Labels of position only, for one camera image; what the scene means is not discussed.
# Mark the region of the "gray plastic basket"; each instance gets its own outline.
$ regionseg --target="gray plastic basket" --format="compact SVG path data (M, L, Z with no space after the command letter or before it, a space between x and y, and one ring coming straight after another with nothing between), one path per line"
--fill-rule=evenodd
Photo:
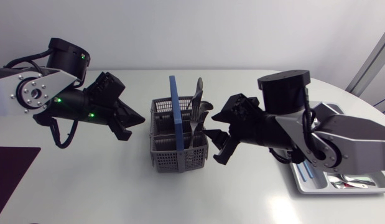
M191 139L189 118L191 110L186 110L192 96L179 97L184 146ZM193 147L176 151L172 99L152 100L151 107L151 159L158 172L184 172L202 168L208 156L207 137L195 132Z

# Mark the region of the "silver spoon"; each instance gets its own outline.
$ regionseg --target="silver spoon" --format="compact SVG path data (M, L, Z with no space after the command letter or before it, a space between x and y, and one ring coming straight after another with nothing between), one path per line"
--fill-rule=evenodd
M208 110L212 110L213 109L213 105L207 101L201 101L200 102L200 105L199 105L199 112L200 114L202 114L203 112L205 111L208 111Z
M348 185L351 185L353 187L357 187L357 188L361 188L361 189L367 189L368 186L366 184L358 184L358 183L353 183L353 182L345 182L343 180L341 180L340 178L338 177L335 177L335 176L328 176L328 180L329 182L331 183L335 183L335 184L342 184L342 183L346 183Z
M340 174L339 176L345 182L354 182L354 183L360 183L360 184L367 184L367 185L370 185L370 186L376 186L376 184L374 182L372 182L372 181L354 179L352 177L348 177L345 174Z

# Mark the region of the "white wall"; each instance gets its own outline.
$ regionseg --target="white wall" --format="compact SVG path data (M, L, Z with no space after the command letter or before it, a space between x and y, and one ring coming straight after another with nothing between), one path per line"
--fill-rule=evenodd
M0 0L0 67L61 37L92 70L307 69L345 88L384 31L385 0Z

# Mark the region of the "white table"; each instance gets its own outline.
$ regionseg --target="white table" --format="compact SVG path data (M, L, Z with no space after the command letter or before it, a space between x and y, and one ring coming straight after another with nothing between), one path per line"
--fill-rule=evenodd
M88 72L88 86L100 71ZM0 215L0 223L385 223L385 194L302 195L288 165L265 147L240 144L227 166L212 158L205 167L160 174L149 155L151 101L170 96L175 75L180 96L195 93L218 113L234 94L256 96L264 107L257 78L268 70L112 71L126 85L121 99L147 120L129 128L129 141L117 141L107 126L79 123L71 145L59 149L49 128L31 116L0 117L0 146L42 150ZM346 114L385 125L385 115L363 100L312 80L310 100L338 103ZM71 122L58 120L62 136ZM208 129L228 130L207 119Z

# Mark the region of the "fork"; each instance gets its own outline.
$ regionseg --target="fork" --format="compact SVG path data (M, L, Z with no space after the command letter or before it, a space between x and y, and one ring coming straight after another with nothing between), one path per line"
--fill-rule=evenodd
M193 144L193 135L195 134L195 129L197 128L199 124L199 106L200 106L200 100L202 98L203 91L200 90L196 97L192 100L192 111L190 116L190 126L191 126L191 141L190 141L190 148Z

